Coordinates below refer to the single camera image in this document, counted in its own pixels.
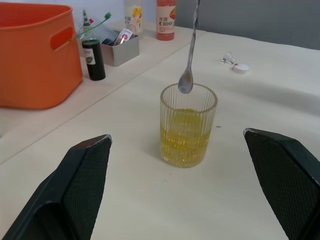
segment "spoon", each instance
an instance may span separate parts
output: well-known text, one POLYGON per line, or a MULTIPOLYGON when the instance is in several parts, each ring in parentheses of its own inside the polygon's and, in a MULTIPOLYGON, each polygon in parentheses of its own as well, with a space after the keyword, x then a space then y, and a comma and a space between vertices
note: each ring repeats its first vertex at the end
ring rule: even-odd
POLYGON ((196 6, 193 16, 193 34, 189 50, 188 64, 184 70, 180 80, 178 82, 179 91, 183 94, 188 94, 191 92, 194 86, 194 76, 191 71, 192 58, 194 56, 195 44, 196 44, 196 29, 198 26, 198 16, 199 16, 199 4, 200 0, 196 0, 196 6))

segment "table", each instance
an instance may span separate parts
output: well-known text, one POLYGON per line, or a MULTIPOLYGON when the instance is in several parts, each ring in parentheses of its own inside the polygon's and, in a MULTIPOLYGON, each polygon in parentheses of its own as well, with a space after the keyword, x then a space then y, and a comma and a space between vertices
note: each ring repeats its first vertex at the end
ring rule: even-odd
MULTIPOLYGON (((111 26, 119 29, 123 23, 116 22, 111 26)), ((87 65, 82 58, 83 82, 62 104, 47 110, 0 108, 0 130, 4 131, 0 132, 3 135, 0 138, 0 164, 183 48, 192 37, 192 29, 176 27, 173 41, 158 41, 155 39, 155 23, 147 22, 145 29, 140 41, 140 55, 118 67, 105 65, 104 80, 89 80, 87 65)))
POLYGON ((179 79, 188 52, 177 51, 3 163, 0 237, 71 146, 108 133, 113 145, 92 240, 288 239, 261 190, 243 130, 296 138, 320 159, 320 51, 199 37, 194 79, 215 91, 218 106, 204 161, 181 169, 160 157, 160 93, 179 79), (250 74, 219 63, 226 51, 249 64, 250 74))

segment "gray wall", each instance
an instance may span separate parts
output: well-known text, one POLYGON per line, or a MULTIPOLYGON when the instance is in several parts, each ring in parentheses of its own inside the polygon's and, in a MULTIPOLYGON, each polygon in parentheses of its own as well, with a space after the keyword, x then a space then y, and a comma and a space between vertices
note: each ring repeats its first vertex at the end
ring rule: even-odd
MULTIPOLYGON (((193 26, 196 0, 179 0, 176 25, 193 26)), ((201 0, 198 29, 320 50, 320 0, 201 0)))

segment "dark bottle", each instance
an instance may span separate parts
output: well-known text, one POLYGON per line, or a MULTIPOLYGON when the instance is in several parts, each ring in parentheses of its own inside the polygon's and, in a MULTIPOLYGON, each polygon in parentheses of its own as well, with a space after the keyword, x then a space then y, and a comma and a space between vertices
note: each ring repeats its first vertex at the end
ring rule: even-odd
POLYGON ((93 30, 89 30, 90 21, 87 18, 86 11, 83 10, 83 31, 81 43, 84 51, 84 57, 90 79, 99 81, 106 78, 105 65, 102 57, 100 41, 93 30))

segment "gray container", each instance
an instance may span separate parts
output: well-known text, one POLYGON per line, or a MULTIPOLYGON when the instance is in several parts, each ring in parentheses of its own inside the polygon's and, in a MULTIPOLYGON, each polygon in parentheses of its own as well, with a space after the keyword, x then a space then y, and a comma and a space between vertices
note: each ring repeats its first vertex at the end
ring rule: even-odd
MULTIPOLYGON (((77 39, 80 56, 84 57, 84 50, 80 39, 77 39)), ((139 56, 139 36, 134 35, 129 41, 117 46, 101 44, 103 63, 112 67, 118 67, 129 60, 139 56)))

